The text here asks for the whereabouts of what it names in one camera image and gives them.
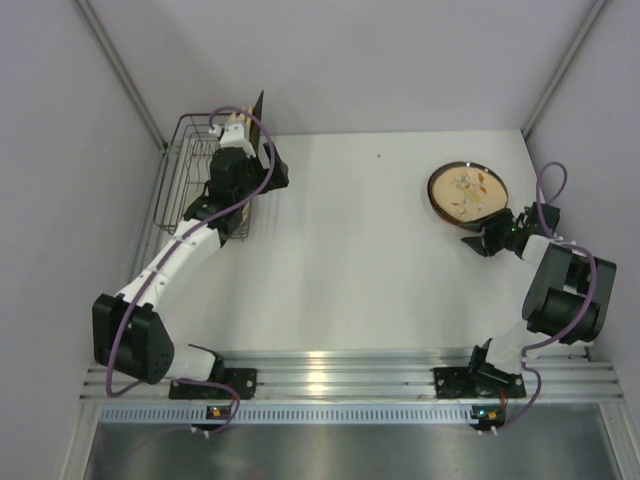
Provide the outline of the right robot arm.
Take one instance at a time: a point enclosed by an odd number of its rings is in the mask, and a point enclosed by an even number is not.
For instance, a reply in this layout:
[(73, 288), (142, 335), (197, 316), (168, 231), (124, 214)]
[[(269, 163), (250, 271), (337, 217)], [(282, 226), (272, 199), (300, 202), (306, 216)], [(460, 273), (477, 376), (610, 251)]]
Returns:
[(464, 222), (462, 242), (482, 257), (507, 250), (536, 268), (525, 295), (523, 322), (473, 349), (466, 372), (469, 389), (490, 396), (503, 376), (521, 372), (525, 355), (559, 342), (589, 343), (601, 333), (617, 265), (556, 235), (560, 209), (533, 203), (519, 216), (508, 208)]

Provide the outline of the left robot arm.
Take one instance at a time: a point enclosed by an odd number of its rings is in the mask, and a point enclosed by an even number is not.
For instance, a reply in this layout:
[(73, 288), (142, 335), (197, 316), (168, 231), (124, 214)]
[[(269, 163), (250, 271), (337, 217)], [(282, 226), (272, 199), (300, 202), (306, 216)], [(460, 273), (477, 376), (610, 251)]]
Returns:
[(186, 208), (174, 234), (143, 271), (117, 294), (100, 295), (92, 306), (93, 350), (97, 363), (140, 383), (190, 379), (205, 397), (225, 388), (218, 355), (187, 343), (188, 325), (172, 320), (174, 302), (199, 268), (232, 237), (253, 198), (289, 184), (288, 167), (272, 143), (262, 165), (241, 147), (218, 148), (209, 179)]

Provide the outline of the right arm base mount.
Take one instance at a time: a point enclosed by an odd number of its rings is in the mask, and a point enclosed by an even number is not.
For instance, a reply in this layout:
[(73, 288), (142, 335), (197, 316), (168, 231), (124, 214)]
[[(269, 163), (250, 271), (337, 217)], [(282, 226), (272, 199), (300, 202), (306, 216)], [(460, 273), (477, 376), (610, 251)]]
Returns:
[(494, 367), (472, 371), (469, 367), (438, 367), (433, 370), (438, 399), (508, 399), (526, 397), (521, 375), (502, 372)]

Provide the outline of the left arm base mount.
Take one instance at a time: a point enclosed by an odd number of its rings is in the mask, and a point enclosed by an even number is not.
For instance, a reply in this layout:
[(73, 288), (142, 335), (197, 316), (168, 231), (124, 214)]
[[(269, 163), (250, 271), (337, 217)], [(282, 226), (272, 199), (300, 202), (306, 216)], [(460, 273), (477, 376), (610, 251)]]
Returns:
[(231, 400), (233, 390), (241, 400), (254, 397), (258, 380), (255, 368), (225, 368), (215, 379), (204, 382), (171, 383), (171, 400)]

